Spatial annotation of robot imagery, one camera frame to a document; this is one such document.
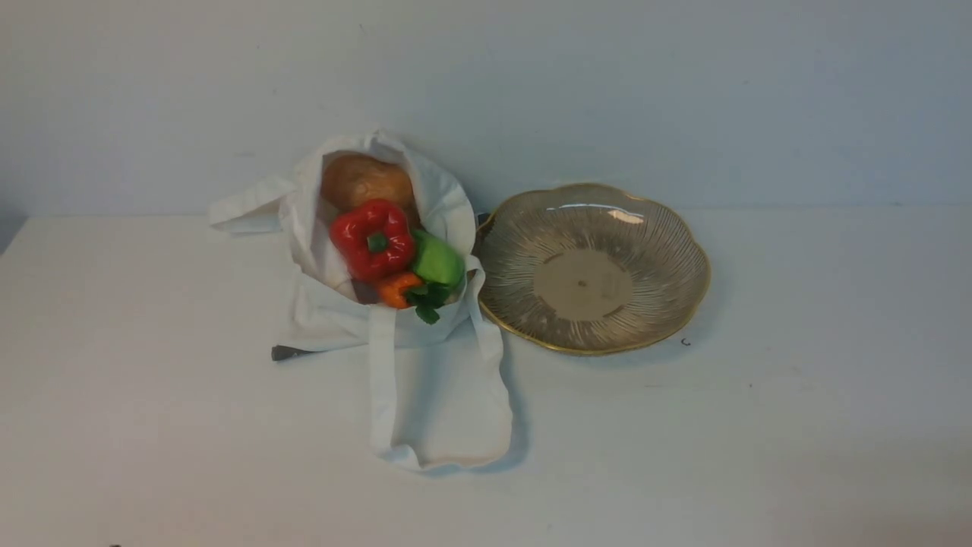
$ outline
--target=gold rim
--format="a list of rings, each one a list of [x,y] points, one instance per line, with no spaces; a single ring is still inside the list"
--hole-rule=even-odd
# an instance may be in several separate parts
[[[643,202],[646,202],[646,203],[651,203],[653,205],[657,205],[657,206],[659,206],[659,207],[667,210],[668,212],[672,213],[672,215],[675,216],[675,218],[678,219],[678,221],[682,224],[682,226],[685,227],[685,230],[688,232],[689,239],[691,239],[692,244],[695,245],[695,247],[697,249],[699,249],[699,252],[702,253],[702,258],[703,258],[703,260],[704,260],[704,262],[706,264],[706,282],[705,282],[705,284],[702,287],[702,293],[699,296],[699,299],[696,301],[695,305],[692,307],[692,309],[689,311],[689,313],[685,316],[685,320],[682,321],[677,328],[673,329],[672,332],[669,332],[669,333],[665,334],[664,336],[661,336],[661,337],[659,337],[659,338],[657,338],[655,340],[651,340],[651,341],[648,341],[648,342],[640,342],[640,343],[637,343],[637,344],[631,344],[631,345],[627,345],[627,346],[613,347],[611,349],[573,349],[573,348],[570,348],[570,347],[557,346],[557,345],[551,344],[549,342],[545,342],[543,340],[540,340],[540,339],[537,339],[535,337],[532,337],[532,336],[530,336],[530,335],[528,335],[526,333],[523,333],[523,332],[518,331],[516,328],[514,328],[513,326],[509,325],[508,323],[506,323],[505,321],[503,321],[502,319],[500,319],[499,317],[497,317],[496,314],[493,313],[493,311],[490,310],[489,307],[486,306],[485,303],[483,303],[482,293],[481,292],[479,294],[479,299],[478,299],[479,300],[479,308],[483,312],[486,313],[486,315],[490,318],[490,320],[492,320],[494,323],[496,323],[497,325],[499,325],[500,327],[502,327],[505,331],[507,331],[509,333],[512,333],[512,334],[515,334],[516,336],[518,336],[518,337],[520,337],[520,338],[522,338],[524,340],[529,340],[530,342],[533,342],[534,344],[536,344],[538,346],[543,346],[543,347],[546,347],[547,349],[551,349],[553,351],[559,351],[561,353],[567,353],[567,354],[570,354],[570,355],[581,355],[581,356],[610,355],[610,354],[613,354],[613,353],[621,353],[621,352],[624,352],[624,351],[632,351],[634,349],[641,349],[642,347],[652,346],[652,345],[658,344],[659,342],[662,342],[664,340],[667,340],[667,339],[671,338],[672,335],[674,335],[675,333],[677,333],[681,329],[685,328],[685,325],[687,325],[689,322],[691,322],[692,317],[695,316],[695,312],[698,311],[699,310],[699,306],[702,305],[702,301],[706,299],[706,294],[709,293],[709,285],[712,282],[712,263],[709,262],[709,255],[706,254],[706,250],[703,249],[702,248],[702,245],[700,245],[699,242],[695,239],[695,235],[692,234],[692,229],[688,225],[688,223],[685,222],[685,219],[681,218],[681,216],[678,213],[676,213],[674,210],[672,210],[671,207],[668,207],[665,204],[659,203],[658,201],[649,200],[647,198],[639,198],[638,196],[632,196],[631,194],[628,194],[624,190],[621,190],[621,189],[618,189],[618,188],[614,188],[613,186],[609,186],[607,184],[601,184],[601,183],[598,183],[598,182],[579,182],[579,183],[575,183],[575,184],[567,184],[567,185],[564,185],[564,186],[559,186],[557,188],[551,188],[551,189],[548,189],[548,190],[531,190],[530,192],[523,192],[521,194],[517,194],[516,196],[511,196],[511,197],[503,200],[503,202],[500,203],[500,206],[497,207],[496,210],[494,210],[489,215],[489,218],[486,219],[486,222],[484,222],[482,224],[482,226],[480,226],[479,228],[476,229],[476,242],[477,243],[480,242],[480,238],[481,238],[481,235],[482,235],[483,231],[486,230],[487,228],[489,228],[493,224],[493,221],[496,219],[496,215],[500,211],[502,211],[504,208],[506,208],[510,204],[511,201],[516,200],[517,198],[521,198],[523,196],[527,196],[529,194],[543,194],[543,193],[548,193],[548,192],[559,192],[561,190],[566,190],[566,189],[569,189],[569,188],[577,188],[577,187],[602,188],[602,189],[605,189],[605,190],[611,190],[611,191],[616,192],[616,193],[618,193],[618,194],[620,194],[620,195],[622,195],[625,198],[628,198],[630,200],[643,201]]]

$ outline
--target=wall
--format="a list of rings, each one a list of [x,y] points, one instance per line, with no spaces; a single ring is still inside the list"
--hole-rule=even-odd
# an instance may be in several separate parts
[[[967,0],[6,0],[0,216],[182,213],[398,132],[480,205],[972,201]]]

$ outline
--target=orange carrot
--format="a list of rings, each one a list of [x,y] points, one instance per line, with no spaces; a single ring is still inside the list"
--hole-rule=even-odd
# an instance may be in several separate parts
[[[425,284],[421,277],[412,272],[399,272],[374,284],[381,301],[396,310],[411,308],[405,300],[405,293],[409,289]]]

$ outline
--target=white tote bag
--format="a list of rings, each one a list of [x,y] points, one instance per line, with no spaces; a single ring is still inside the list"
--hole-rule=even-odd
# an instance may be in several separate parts
[[[466,258],[465,283],[458,301],[438,310],[441,319],[428,325],[415,310],[393,310],[382,305],[359,304],[344,260],[330,242],[327,226],[318,214],[322,173],[328,161],[343,153],[367,154],[382,162],[400,165],[409,175],[422,224],[430,234],[444,239]],[[331,351],[367,345],[371,388],[371,448],[374,452],[411,470],[444,464],[479,467],[501,458],[509,449],[512,412],[509,395],[500,376],[503,338],[499,328],[486,321],[477,302],[485,272],[472,256],[475,217],[459,182],[451,174],[382,132],[364,137],[331,139],[295,168],[293,180],[270,177],[255,187],[210,206],[210,224],[234,233],[283,229],[295,264],[295,282],[288,297],[286,324],[282,326],[274,360],[294,354]],[[471,322],[472,328],[465,327]],[[453,417],[440,427],[435,443],[439,456],[422,460],[415,450],[395,440],[399,380],[396,356],[416,349],[448,359],[445,368],[461,393],[439,393],[445,401],[439,412]],[[469,405],[476,409],[449,408]],[[492,421],[456,423],[455,416]],[[448,454],[450,437],[488,434],[495,438],[469,443]]]

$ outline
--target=scalloped plate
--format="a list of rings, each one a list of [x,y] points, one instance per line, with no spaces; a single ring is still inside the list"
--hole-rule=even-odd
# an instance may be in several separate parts
[[[604,355],[650,346],[692,318],[709,288],[705,251],[655,201],[601,184],[506,200],[478,232],[484,311],[541,346]]]

